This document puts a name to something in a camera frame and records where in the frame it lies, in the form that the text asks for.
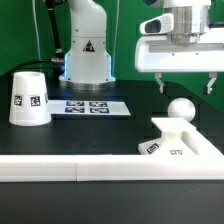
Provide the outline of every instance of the white cup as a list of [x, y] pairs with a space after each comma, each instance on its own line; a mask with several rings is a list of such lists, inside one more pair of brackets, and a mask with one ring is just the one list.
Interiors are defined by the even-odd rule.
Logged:
[[50, 121], [44, 74], [31, 71], [14, 73], [9, 122], [37, 126]]

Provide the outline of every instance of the metal bracket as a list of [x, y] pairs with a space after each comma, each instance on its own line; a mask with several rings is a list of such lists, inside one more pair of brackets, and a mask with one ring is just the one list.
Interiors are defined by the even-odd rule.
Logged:
[[159, 91], [160, 91], [160, 93], [166, 94], [167, 93], [167, 86], [162, 81], [162, 78], [163, 78], [163, 73], [161, 73], [161, 72], [156, 72], [155, 73], [155, 79], [156, 79], [157, 83], [159, 84]]
[[217, 79], [217, 72], [209, 73], [210, 81], [207, 86], [204, 87], [204, 95], [209, 95], [212, 92], [212, 85], [215, 83]]

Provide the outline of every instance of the black table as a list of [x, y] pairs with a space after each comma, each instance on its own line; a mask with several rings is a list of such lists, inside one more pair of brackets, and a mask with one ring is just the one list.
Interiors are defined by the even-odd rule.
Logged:
[[[224, 150], [224, 115], [175, 83], [161, 95], [155, 82], [119, 81], [100, 92], [59, 88], [47, 79], [49, 99], [124, 101], [131, 116], [54, 115], [50, 124], [9, 124], [11, 79], [0, 78], [0, 154], [138, 154], [160, 136], [151, 117], [167, 117], [178, 97], [196, 106], [192, 124]], [[115, 181], [1, 183], [0, 223], [223, 223], [224, 181]]]

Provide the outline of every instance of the white ball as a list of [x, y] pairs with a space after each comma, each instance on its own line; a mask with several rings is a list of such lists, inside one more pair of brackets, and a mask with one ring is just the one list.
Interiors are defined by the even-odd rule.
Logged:
[[169, 117], [182, 117], [191, 122], [195, 116], [194, 104], [186, 98], [177, 98], [173, 100], [168, 107]]

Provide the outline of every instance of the green wall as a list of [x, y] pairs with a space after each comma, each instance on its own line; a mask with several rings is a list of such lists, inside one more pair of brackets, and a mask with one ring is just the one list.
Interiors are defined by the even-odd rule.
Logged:
[[[50, 23], [43, 0], [37, 2], [37, 19], [42, 58], [54, 56]], [[96, 0], [108, 15], [107, 50], [113, 55], [116, 27], [116, 0]], [[215, 0], [211, 7], [211, 20], [224, 21], [224, 2]], [[143, 0], [120, 0], [114, 76], [122, 80], [155, 80], [154, 74], [140, 74], [134, 67], [135, 46], [140, 38], [139, 24], [162, 13], [162, 9], [148, 7]], [[56, 8], [60, 38], [64, 51], [70, 47], [70, 19], [67, 4]], [[2, 1], [0, 7], [0, 74], [17, 64], [38, 59], [31, 0]], [[164, 81], [178, 82], [224, 112], [224, 76], [219, 74], [211, 95], [204, 96], [203, 86], [208, 74], [164, 74]]]

